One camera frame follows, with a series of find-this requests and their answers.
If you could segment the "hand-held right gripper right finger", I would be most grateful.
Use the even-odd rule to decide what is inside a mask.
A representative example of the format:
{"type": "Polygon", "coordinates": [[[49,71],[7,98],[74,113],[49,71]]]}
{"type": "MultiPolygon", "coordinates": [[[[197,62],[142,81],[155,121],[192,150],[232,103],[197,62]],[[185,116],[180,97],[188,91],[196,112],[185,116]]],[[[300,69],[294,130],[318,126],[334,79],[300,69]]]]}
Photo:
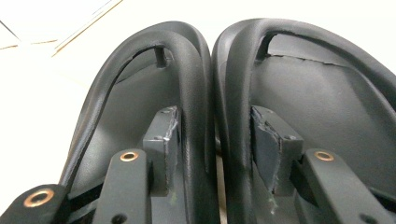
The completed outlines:
{"type": "Polygon", "coordinates": [[[250,110],[253,160],[265,187],[276,196],[290,196],[292,162],[302,155],[304,139],[276,112],[253,105],[250,110]]]}

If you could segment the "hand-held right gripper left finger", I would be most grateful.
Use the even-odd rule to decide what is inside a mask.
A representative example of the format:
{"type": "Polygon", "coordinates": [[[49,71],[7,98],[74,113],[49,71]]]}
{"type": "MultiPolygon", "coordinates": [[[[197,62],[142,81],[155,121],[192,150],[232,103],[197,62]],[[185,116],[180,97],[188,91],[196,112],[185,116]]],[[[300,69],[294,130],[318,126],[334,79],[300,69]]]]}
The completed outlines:
{"type": "Polygon", "coordinates": [[[152,167],[152,196],[165,196],[172,186],[179,148],[178,109],[169,106],[159,110],[143,138],[152,167]]]}

